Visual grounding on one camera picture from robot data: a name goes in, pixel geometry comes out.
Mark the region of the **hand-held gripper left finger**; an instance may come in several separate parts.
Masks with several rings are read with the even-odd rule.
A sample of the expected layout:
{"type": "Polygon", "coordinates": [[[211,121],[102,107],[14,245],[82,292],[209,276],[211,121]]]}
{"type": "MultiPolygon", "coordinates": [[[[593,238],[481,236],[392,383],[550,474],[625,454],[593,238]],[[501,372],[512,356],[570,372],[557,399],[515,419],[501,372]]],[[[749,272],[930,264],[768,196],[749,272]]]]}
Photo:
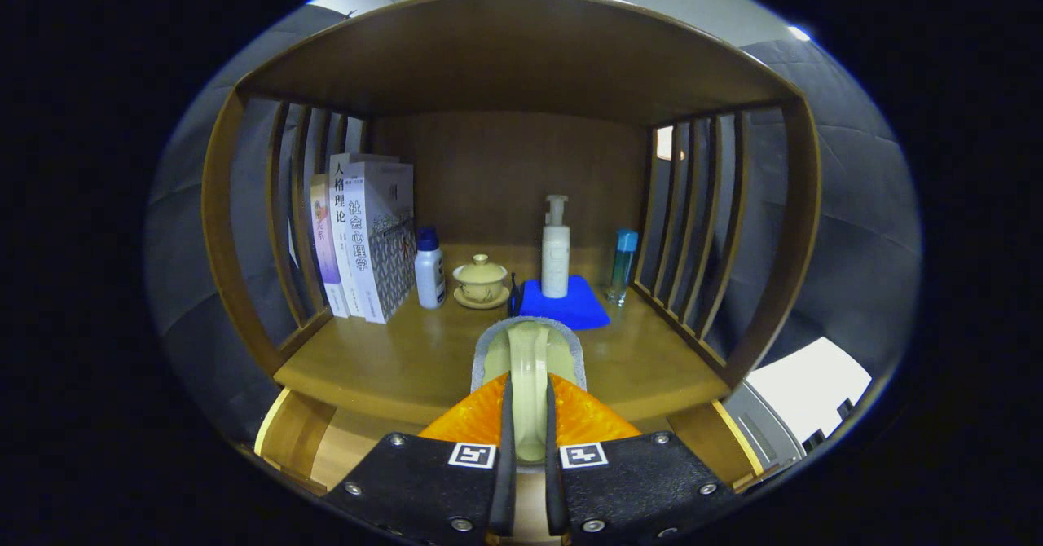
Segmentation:
{"type": "Polygon", "coordinates": [[[320,501],[355,523],[421,545],[496,545],[513,535],[517,457],[512,382],[498,376],[443,417],[488,407],[489,441],[463,434],[384,435],[320,501]]]}

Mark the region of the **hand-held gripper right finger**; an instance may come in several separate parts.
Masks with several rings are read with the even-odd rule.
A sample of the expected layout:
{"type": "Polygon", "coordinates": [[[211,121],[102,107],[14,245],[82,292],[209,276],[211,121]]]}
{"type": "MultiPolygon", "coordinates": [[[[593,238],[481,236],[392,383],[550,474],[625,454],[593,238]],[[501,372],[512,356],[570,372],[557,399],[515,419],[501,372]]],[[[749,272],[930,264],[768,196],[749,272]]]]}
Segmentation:
{"type": "Polygon", "coordinates": [[[567,442],[578,402],[596,401],[555,374],[547,385],[545,517],[563,545],[658,545],[712,523],[739,505],[739,493],[670,431],[621,438],[586,434],[567,442]]]}

